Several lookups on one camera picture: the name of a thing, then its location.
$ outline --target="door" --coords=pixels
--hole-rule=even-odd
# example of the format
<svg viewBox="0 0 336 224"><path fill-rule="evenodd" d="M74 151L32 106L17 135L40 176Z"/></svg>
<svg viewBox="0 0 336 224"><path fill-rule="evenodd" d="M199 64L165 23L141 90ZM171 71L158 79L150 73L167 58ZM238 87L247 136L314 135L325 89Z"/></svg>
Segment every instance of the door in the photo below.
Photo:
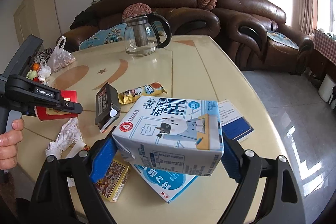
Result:
<svg viewBox="0 0 336 224"><path fill-rule="evenodd" d="M25 3L22 3L14 14L14 22L15 22L15 29L17 40L19 45L23 43L23 41L32 34L32 29L29 26L28 20L28 9Z"/></svg>

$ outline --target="hand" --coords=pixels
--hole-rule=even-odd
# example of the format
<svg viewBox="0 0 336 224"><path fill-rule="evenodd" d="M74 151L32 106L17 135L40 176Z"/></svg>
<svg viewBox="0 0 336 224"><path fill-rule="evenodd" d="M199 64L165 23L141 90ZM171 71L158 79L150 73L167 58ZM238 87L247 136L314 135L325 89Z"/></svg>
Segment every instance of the hand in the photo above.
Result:
<svg viewBox="0 0 336 224"><path fill-rule="evenodd" d="M14 120L12 130L0 135L0 170L11 169L17 163L17 143L22 141L22 119Z"/></svg>

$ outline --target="armchair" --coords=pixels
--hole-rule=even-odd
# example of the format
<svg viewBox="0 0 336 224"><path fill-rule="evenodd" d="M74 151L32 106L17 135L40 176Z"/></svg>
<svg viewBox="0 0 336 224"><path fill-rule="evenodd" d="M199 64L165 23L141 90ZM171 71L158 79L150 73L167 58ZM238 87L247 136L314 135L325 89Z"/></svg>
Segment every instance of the armchair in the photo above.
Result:
<svg viewBox="0 0 336 224"><path fill-rule="evenodd" d="M217 0L213 12L221 31L215 41L241 70L266 69L301 74L314 44L285 25L285 12L267 0ZM299 49L268 38L266 30L284 34Z"/></svg>

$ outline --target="round table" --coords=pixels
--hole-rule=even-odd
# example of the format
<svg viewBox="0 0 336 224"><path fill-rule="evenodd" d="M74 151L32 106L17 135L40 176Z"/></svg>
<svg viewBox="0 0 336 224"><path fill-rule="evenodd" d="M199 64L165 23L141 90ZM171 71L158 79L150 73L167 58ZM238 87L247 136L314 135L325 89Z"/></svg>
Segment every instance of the round table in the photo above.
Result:
<svg viewBox="0 0 336 224"><path fill-rule="evenodd" d="M76 61L53 74L49 85L57 89L76 90L83 113L78 116L83 141L92 146L105 138L95 125L95 95L106 83L118 92L160 82L164 96L217 100L229 99L254 128L241 145L259 156L275 159L287 155L275 126L264 105L246 78L208 36L173 36L170 44L144 57L125 53L124 42L115 42L74 52ZM120 119L132 104L123 105ZM45 160L44 151L54 141L66 119L40 122L24 117L24 139L18 144L18 164L36 181ZM261 179L246 222L254 220L265 179ZM210 177L198 177L176 200L167 204L131 169L130 176L116 203L105 200L119 223L217 223L228 205L236 182L221 164ZM85 214L75 187L70 187L74 207Z"/></svg>

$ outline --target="brown leather sofa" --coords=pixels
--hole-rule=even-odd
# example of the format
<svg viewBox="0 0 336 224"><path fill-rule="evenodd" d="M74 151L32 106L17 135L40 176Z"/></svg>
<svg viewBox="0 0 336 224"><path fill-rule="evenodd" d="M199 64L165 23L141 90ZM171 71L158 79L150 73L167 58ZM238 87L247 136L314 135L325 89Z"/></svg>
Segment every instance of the brown leather sofa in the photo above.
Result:
<svg viewBox="0 0 336 224"><path fill-rule="evenodd" d="M221 31L215 41L241 70L278 70L301 74L314 48L302 32L287 26L285 12L267 0L217 0L211 10ZM266 30L292 39L299 50L269 40Z"/></svg>
<svg viewBox="0 0 336 224"><path fill-rule="evenodd" d="M153 12L162 15L170 24L173 35L208 35L216 37L221 29L213 13L196 8L197 0L102 0L85 10L96 18L92 23L74 28L63 35L67 38L65 49L77 51L81 42L98 30L106 30L122 23L122 12L134 3L147 4Z"/></svg>

